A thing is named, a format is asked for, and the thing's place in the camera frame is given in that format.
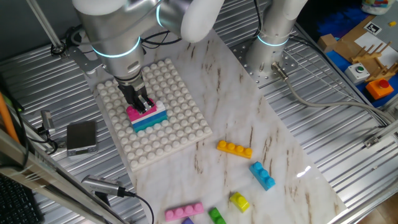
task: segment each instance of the pink lego brick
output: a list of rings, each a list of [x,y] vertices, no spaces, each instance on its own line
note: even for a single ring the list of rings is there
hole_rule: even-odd
[[[149,109],[149,111],[143,113],[143,114],[139,114],[137,110],[135,110],[132,106],[127,107],[126,109],[126,113],[130,118],[130,121],[133,122],[137,119],[143,118],[145,116],[150,115],[151,113],[156,112],[156,104],[154,103],[154,106]]]
[[[199,202],[192,205],[167,210],[166,212],[164,212],[164,216],[166,221],[169,222],[179,218],[185,218],[191,215],[201,214],[203,212],[205,212],[205,210],[203,209],[203,205],[201,204],[201,202]]]

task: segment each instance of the cardboard box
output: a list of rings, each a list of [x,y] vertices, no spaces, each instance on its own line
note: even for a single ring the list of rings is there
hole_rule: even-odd
[[[337,40],[331,34],[327,34],[321,36],[317,44],[323,50],[324,53],[327,53],[331,52],[336,47]]]

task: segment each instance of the blue light ring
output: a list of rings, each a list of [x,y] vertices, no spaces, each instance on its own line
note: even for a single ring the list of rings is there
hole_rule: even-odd
[[[128,55],[129,53],[133,52],[133,51],[139,46],[139,42],[140,42],[140,41],[141,41],[141,37],[138,37],[138,41],[137,41],[137,43],[132,47],[132,49],[128,50],[127,52],[124,52],[123,54],[118,54],[118,55],[107,55],[107,54],[103,54],[103,53],[101,53],[101,52],[95,50],[94,47],[93,47],[93,50],[94,50],[97,54],[99,54],[100,56],[102,56],[102,57],[107,57],[107,58],[118,58],[118,57],[126,56],[126,55]]]
[[[160,23],[160,5],[158,5],[158,6],[156,7],[156,20],[157,20],[157,23],[158,23],[161,27],[163,27],[163,25]]]
[[[263,40],[260,38],[259,35],[257,36],[257,38],[258,38],[263,44],[268,45],[268,46],[271,46],[271,47],[282,46],[282,45],[286,44],[287,41],[289,40],[289,39],[287,39],[285,42],[283,42],[283,43],[281,43],[281,44],[268,44],[267,42],[263,41]]]

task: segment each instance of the keyboard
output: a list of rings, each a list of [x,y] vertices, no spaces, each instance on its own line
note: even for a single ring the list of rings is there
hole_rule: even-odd
[[[0,224],[38,224],[43,220],[32,190],[0,175]]]

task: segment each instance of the green button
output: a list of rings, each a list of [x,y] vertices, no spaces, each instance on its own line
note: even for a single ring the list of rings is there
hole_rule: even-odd
[[[363,71],[365,70],[362,66],[358,66],[355,68],[356,72],[358,73],[363,73]]]

